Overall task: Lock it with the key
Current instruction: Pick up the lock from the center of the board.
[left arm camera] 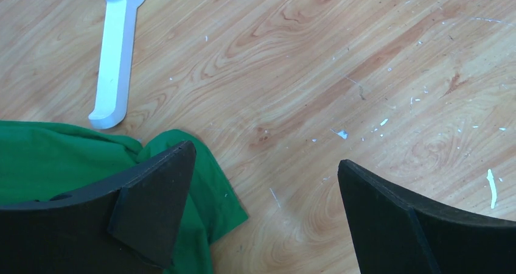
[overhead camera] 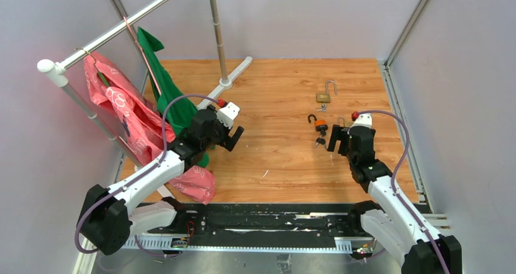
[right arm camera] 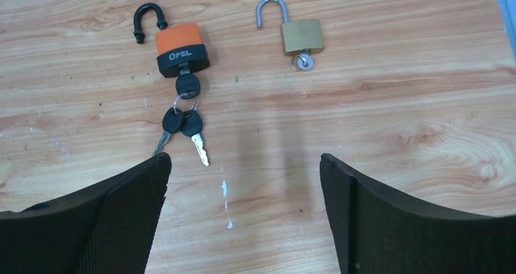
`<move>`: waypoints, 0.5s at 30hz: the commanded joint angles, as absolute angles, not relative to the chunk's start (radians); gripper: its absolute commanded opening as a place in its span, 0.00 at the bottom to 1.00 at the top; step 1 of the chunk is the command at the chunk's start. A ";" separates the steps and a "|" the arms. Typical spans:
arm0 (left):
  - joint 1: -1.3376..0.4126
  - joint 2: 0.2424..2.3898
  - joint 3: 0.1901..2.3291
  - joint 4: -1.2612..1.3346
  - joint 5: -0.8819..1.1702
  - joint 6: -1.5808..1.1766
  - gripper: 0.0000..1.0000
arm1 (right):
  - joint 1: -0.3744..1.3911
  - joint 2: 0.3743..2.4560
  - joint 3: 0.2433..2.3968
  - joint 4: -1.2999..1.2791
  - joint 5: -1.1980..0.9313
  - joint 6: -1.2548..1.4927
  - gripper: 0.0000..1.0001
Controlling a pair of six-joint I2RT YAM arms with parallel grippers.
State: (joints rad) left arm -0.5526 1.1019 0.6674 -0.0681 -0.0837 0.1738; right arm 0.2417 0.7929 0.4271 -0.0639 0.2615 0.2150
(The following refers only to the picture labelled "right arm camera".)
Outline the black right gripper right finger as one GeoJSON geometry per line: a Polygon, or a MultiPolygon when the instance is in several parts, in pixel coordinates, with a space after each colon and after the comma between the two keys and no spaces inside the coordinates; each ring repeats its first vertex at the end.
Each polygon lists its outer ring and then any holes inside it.
{"type": "Polygon", "coordinates": [[[319,174],[341,273],[515,272],[514,216],[427,202],[329,153],[319,174]]]}

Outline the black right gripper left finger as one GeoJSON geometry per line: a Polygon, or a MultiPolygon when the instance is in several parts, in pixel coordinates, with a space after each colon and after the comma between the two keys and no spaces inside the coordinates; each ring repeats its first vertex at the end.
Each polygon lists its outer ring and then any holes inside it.
{"type": "Polygon", "coordinates": [[[172,170],[156,156],[86,188],[1,213],[2,273],[144,273],[172,170]]]}

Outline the orange black Opel padlock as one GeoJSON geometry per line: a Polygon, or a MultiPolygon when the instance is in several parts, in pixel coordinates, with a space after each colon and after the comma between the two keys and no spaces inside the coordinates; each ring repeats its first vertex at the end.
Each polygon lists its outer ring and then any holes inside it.
{"type": "Polygon", "coordinates": [[[133,15],[133,35],[137,44],[144,43],[142,17],[151,10],[157,17],[156,26],[159,32],[155,35],[158,51],[156,61],[163,77],[178,77],[186,68],[195,73],[210,67],[207,47],[203,43],[198,24],[184,23],[169,27],[164,12],[155,3],[142,4],[133,15]]]}

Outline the black-headed key bunch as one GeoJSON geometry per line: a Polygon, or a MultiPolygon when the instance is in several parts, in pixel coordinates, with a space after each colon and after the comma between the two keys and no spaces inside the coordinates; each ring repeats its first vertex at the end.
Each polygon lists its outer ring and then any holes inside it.
{"type": "Polygon", "coordinates": [[[161,153],[162,148],[167,144],[170,137],[180,132],[192,140],[202,163],[208,166],[209,158],[204,149],[204,139],[202,136],[203,120],[197,112],[197,96],[200,94],[200,81],[185,63],[179,66],[179,72],[179,77],[176,80],[178,97],[162,119],[163,133],[153,155],[161,153]],[[178,102],[186,99],[193,100],[192,106],[190,109],[182,111],[178,108],[178,102]]]}

